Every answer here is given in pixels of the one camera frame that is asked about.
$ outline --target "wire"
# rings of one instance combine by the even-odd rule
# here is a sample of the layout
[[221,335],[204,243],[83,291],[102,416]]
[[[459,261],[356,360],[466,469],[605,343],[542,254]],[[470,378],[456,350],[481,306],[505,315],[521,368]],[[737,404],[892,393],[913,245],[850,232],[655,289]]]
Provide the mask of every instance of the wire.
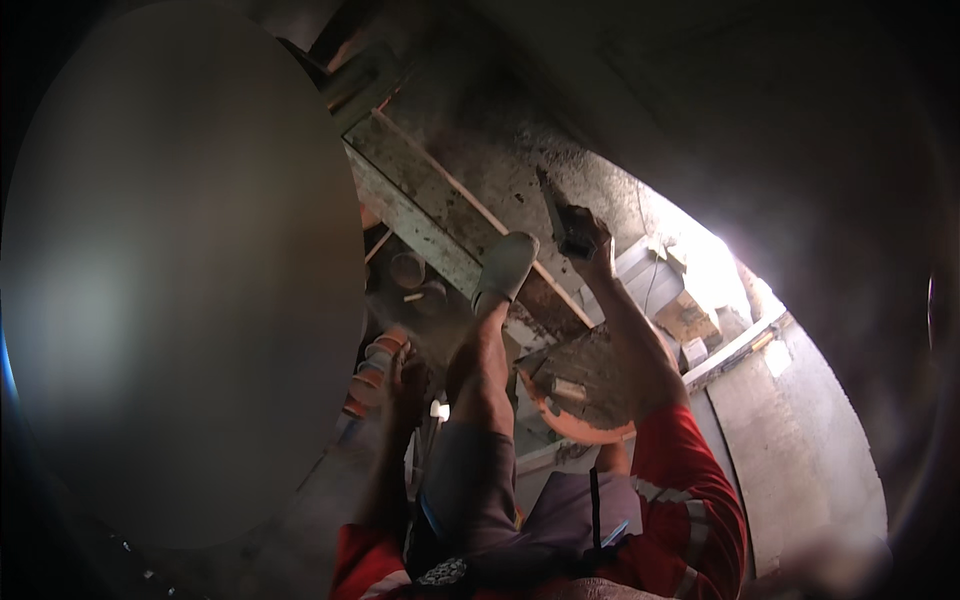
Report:
[[647,287],[647,297],[643,299],[643,314],[647,314],[647,302],[650,301],[650,291],[654,289],[654,281],[657,280],[657,264],[660,262],[660,246],[663,245],[663,234],[658,236],[657,254],[654,257],[654,275],[650,277],[650,285]]

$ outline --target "wooden stick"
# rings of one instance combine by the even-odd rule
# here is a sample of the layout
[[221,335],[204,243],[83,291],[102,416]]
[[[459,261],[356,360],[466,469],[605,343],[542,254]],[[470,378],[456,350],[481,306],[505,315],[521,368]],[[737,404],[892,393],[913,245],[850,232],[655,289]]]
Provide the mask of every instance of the wooden stick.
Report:
[[387,240],[393,234],[394,234],[394,231],[392,229],[387,229],[387,232],[383,234],[383,237],[377,240],[376,244],[373,244],[373,248],[371,248],[370,251],[367,252],[367,255],[364,256],[363,264],[366,265],[368,262],[370,262],[370,259],[373,258],[374,254],[376,254],[376,251],[380,250],[380,247],[386,244]]

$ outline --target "foot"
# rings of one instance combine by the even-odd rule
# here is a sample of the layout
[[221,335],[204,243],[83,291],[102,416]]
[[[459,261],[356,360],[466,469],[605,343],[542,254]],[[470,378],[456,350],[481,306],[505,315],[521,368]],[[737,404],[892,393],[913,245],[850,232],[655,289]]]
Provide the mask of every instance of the foot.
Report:
[[487,310],[497,302],[516,300],[530,268],[537,260],[540,242],[522,231],[513,231],[496,243],[484,256],[483,272],[473,293],[473,312],[480,314],[481,304]]

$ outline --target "hand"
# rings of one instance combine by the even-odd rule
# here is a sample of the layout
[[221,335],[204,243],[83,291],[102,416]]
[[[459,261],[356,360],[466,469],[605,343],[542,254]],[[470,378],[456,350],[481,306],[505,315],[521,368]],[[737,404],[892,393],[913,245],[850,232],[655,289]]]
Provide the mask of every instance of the hand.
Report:
[[616,278],[613,266],[613,236],[607,224],[597,219],[589,208],[569,207],[569,219],[574,228],[585,233],[596,246],[597,251],[590,260],[570,258],[570,264],[587,285]]
[[396,351],[387,373],[387,401],[383,406],[383,424],[391,433],[409,438],[423,416],[423,396],[429,382],[429,370],[417,359],[417,351],[408,341]]

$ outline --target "knee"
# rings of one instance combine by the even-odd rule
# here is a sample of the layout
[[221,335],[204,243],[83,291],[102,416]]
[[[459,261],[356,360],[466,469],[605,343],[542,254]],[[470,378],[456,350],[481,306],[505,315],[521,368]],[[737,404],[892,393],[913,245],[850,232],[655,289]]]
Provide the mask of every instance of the knee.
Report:
[[450,419],[506,436],[514,435],[514,407],[506,390],[482,374],[464,381]]

